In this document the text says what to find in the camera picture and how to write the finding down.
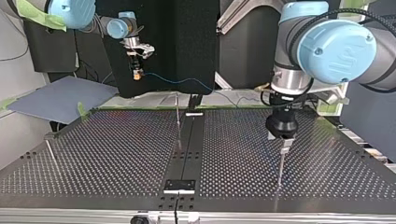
black metal strip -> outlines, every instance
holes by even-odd
[[[15,7],[14,1],[12,0],[7,0],[9,7],[12,9],[12,11],[19,16],[20,14],[18,13],[17,7]]]
[[[178,200],[178,211],[191,211],[194,203],[199,198],[200,176],[202,169],[202,156],[204,149],[205,133],[205,111],[201,117],[194,117],[191,130],[191,139],[182,180],[195,180],[195,193],[192,195],[180,195]]]
[[[185,117],[181,123],[181,129],[179,136],[172,154],[172,158],[169,161],[166,174],[163,179],[163,190],[165,189],[166,182],[168,180],[181,180],[183,176],[186,154],[188,151],[191,130],[192,130],[193,118]],[[177,202],[178,194],[165,194],[162,190],[160,195],[160,202],[158,204],[158,209],[160,211],[175,211],[175,216],[177,218]]]

cable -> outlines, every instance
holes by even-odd
[[[6,19],[6,21],[20,34],[23,36],[23,38],[26,38],[26,35],[17,27],[17,25],[15,25],[15,23],[9,18],[8,15],[6,15],[6,13],[0,9],[0,14],[2,14],[2,16]],[[19,59],[23,56],[25,56],[27,54],[27,52],[29,51],[29,45],[26,44],[26,50],[23,54],[13,57],[13,58],[9,58],[9,59],[0,59],[0,62],[8,62],[8,61],[12,61],[12,60],[16,60]]]
[[[242,97],[241,99],[239,99],[238,103],[236,104],[236,103],[234,103],[228,96],[224,95],[224,94],[221,93],[221,92],[214,91],[213,89],[211,89],[211,88],[209,88],[208,86],[206,86],[202,81],[200,81],[200,80],[198,80],[198,79],[196,79],[196,78],[193,78],[193,77],[189,77],[189,78],[186,78],[186,79],[181,80],[181,81],[172,81],[172,80],[166,79],[166,78],[164,78],[164,77],[161,77],[161,76],[159,76],[159,75],[157,75],[157,74],[155,74],[155,73],[146,73],[145,75],[146,75],[146,76],[154,76],[154,77],[157,77],[157,78],[159,78],[160,80],[165,81],[165,82],[168,82],[168,83],[171,83],[171,84],[181,84],[181,83],[184,83],[184,82],[187,82],[187,81],[196,81],[196,82],[198,82],[199,84],[201,84],[203,87],[205,87],[207,90],[209,90],[209,91],[211,91],[211,92],[214,92],[214,93],[217,93],[217,94],[223,96],[224,98],[226,98],[226,99],[227,99],[232,105],[234,105],[236,108],[238,108],[238,105],[239,105],[239,103],[240,103],[240,101],[241,101],[242,99],[248,99],[248,98],[246,98],[246,97]]]
[[[110,74],[108,74],[108,75],[103,79],[102,84],[104,84],[104,83],[106,82],[106,80],[107,80],[108,78],[110,78],[111,75],[113,75],[113,72],[110,72]]]
[[[90,66],[88,63],[82,61],[81,59],[80,59],[80,61],[86,65],[86,67],[85,67],[86,72],[87,72],[87,67],[88,67],[96,74],[96,77],[94,77],[91,73],[87,72],[93,79],[96,79],[96,82],[99,82],[99,74],[96,72],[96,70],[92,66]]]
[[[9,59],[0,59],[0,63],[1,63],[1,62],[8,62],[8,61],[13,61],[13,60],[19,59],[19,58],[25,56],[25,55],[27,54],[27,52],[29,52],[29,45],[26,46],[26,50],[25,50],[25,52],[24,52],[23,54],[21,54],[21,55],[19,55],[19,56],[16,56],[16,57],[13,57],[13,58],[9,58]]]
[[[385,20],[394,20],[394,19],[396,19],[396,14],[384,15],[384,16],[381,16],[381,17],[384,18]],[[359,24],[360,25],[364,25],[364,24],[372,22],[372,21],[374,21],[374,20],[373,19],[367,19],[367,20],[364,20],[364,21],[360,21]]]
[[[323,13],[319,16],[316,16],[314,19],[312,19],[311,21],[309,21],[308,23],[306,23],[293,37],[293,39],[290,41],[290,45],[289,45],[289,50],[288,50],[288,55],[289,55],[289,60],[291,62],[291,64],[294,66],[295,69],[301,70],[301,67],[299,64],[297,64],[297,62],[294,61],[293,56],[292,56],[292,52],[293,52],[293,47],[294,45],[297,43],[297,40],[300,38],[300,36],[308,29],[311,27],[311,25],[313,25],[315,22],[320,21],[322,19],[325,19],[326,17],[330,16],[330,15],[334,15],[334,14],[339,14],[339,13],[355,13],[355,14],[360,14],[360,15],[364,15],[366,17],[369,17],[370,19],[372,19],[373,21],[377,21],[379,22],[381,25],[383,25],[385,28],[387,28],[392,34],[393,36],[396,38],[396,27],[393,26],[389,21],[387,21],[386,19],[382,18],[381,16],[378,16],[372,12],[363,10],[363,9],[358,9],[358,8],[340,8],[340,9],[336,9],[333,11],[329,11],[326,13]],[[387,70],[387,72],[385,74],[389,74],[392,73],[394,71],[393,67],[396,65],[396,59],[393,62],[393,64],[390,66],[390,68]],[[362,85],[364,88],[370,90],[370,91],[375,91],[378,93],[392,93],[392,92],[396,92],[396,88],[389,90],[389,91],[381,91],[378,90],[376,88],[372,88],[372,87],[368,87],[366,85]]]
[[[236,103],[236,105],[239,105],[239,103],[241,103],[242,100],[247,100],[247,101],[254,101],[254,102],[260,102],[260,100],[258,99],[253,99],[253,98],[247,98],[247,97],[241,97],[238,102]]]
[[[311,90],[313,85],[314,85],[314,79],[311,78],[311,80],[308,83],[308,86],[307,86],[306,90],[299,97],[297,97],[293,101],[290,101],[290,102],[282,104],[282,105],[270,105],[270,104],[266,103],[264,101],[264,97],[263,97],[264,96],[264,92],[263,91],[262,91],[262,94],[260,95],[260,99],[262,100],[262,103],[264,105],[269,106],[271,108],[280,108],[280,107],[285,107],[285,106],[288,106],[288,105],[293,105],[293,104],[301,101],[309,93],[309,91]]]

metal needle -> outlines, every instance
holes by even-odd
[[[286,157],[286,154],[281,154],[280,155],[279,178],[277,180],[277,185],[280,188],[282,187],[282,175],[283,175],[283,167],[285,165],[285,157]]]
[[[175,97],[176,113],[177,113],[177,127],[180,128],[180,114],[178,113],[178,94]]]
[[[283,147],[280,149],[280,164],[279,164],[279,178],[277,180],[277,185],[282,188],[282,176],[283,169],[285,166],[285,157],[289,153],[291,146],[293,145],[294,138],[284,139]]]

metal rod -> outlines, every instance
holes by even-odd
[[[282,175],[283,175],[283,167],[285,166],[285,157],[286,157],[286,154],[280,155],[279,178],[277,180],[277,186],[279,188],[282,188]]]
[[[175,104],[176,104],[176,113],[177,113],[177,127],[180,129],[180,114],[178,110],[178,94],[176,93],[176,98],[175,98]]]
[[[46,140],[46,143],[47,143],[47,147],[48,147],[48,149],[49,149],[49,154],[50,154],[50,156],[52,157],[53,160],[56,161],[55,154],[53,154],[52,147],[50,146],[50,141],[49,141],[49,140]]]

wire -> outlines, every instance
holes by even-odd
[[[111,75],[113,75],[113,72],[110,72],[110,74],[108,74],[108,75],[103,79],[102,84],[104,84],[104,83],[106,82],[106,80],[107,80],[108,78],[110,78]]]
[[[240,103],[241,103],[241,101],[242,100],[246,100],[246,101],[254,101],[254,102],[261,102],[260,100],[258,100],[258,99],[253,99],[253,98],[247,98],[247,97],[241,97],[239,100],[238,100],[238,102],[236,103],[237,105],[239,105]]]
[[[96,72],[96,70],[92,66],[90,66],[88,63],[82,61],[81,59],[80,59],[80,61],[85,64],[86,73],[88,75],[90,75],[93,79],[96,79],[97,82],[99,82],[99,74]],[[87,67],[90,68],[95,73],[96,77],[94,77],[91,73],[87,72]]]
[[[396,15],[395,14],[384,15],[384,16],[381,16],[381,17],[384,18],[385,20],[394,20],[394,19],[396,19]],[[373,21],[374,21],[373,19],[367,19],[367,20],[359,22],[359,24],[360,25],[364,25],[366,23],[373,22]]]
[[[17,25],[15,25],[15,23],[9,18],[8,15],[6,15],[6,13],[0,9],[0,14],[2,14],[2,16],[4,17],[4,19],[6,19],[6,21],[21,35],[23,36],[23,38],[26,38],[26,35],[17,27]],[[19,59],[23,56],[25,56],[27,54],[27,52],[29,51],[29,45],[26,44],[26,50],[23,54],[13,57],[13,58],[9,58],[9,59],[1,59],[0,62],[8,62],[8,61],[12,61],[12,60],[16,60]]]
[[[13,61],[13,60],[19,59],[19,58],[25,56],[27,54],[27,52],[29,52],[29,45],[26,46],[26,50],[23,54],[13,57],[13,58],[9,58],[9,59],[0,59],[0,62],[8,62],[8,61]]]
[[[246,97],[242,97],[242,98],[240,98],[240,99],[238,100],[238,103],[236,104],[236,103],[234,103],[228,96],[224,95],[224,94],[221,93],[221,92],[214,91],[213,89],[211,89],[211,88],[209,88],[208,86],[206,86],[202,81],[200,81],[200,80],[198,80],[198,79],[196,79],[196,78],[193,78],[193,77],[189,77],[189,78],[186,78],[186,79],[181,80],[181,81],[172,81],[172,80],[166,79],[166,78],[164,78],[164,77],[161,77],[161,76],[159,76],[159,75],[157,75],[157,74],[155,74],[155,73],[146,73],[145,75],[146,75],[146,76],[154,76],[154,77],[157,77],[157,78],[159,78],[160,80],[165,81],[165,82],[168,82],[168,83],[171,83],[171,84],[181,84],[181,83],[184,83],[184,82],[187,82],[187,81],[196,81],[196,82],[198,82],[200,85],[202,85],[203,87],[205,87],[207,90],[209,90],[209,91],[211,91],[211,92],[214,92],[214,93],[217,93],[217,94],[223,96],[224,98],[226,98],[226,99],[227,99],[232,105],[234,105],[236,108],[238,108],[238,105],[239,105],[239,103],[240,103],[240,101],[241,101],[242,99],[251,100],[251,99],[248,99],[248,98],[246,98]]]

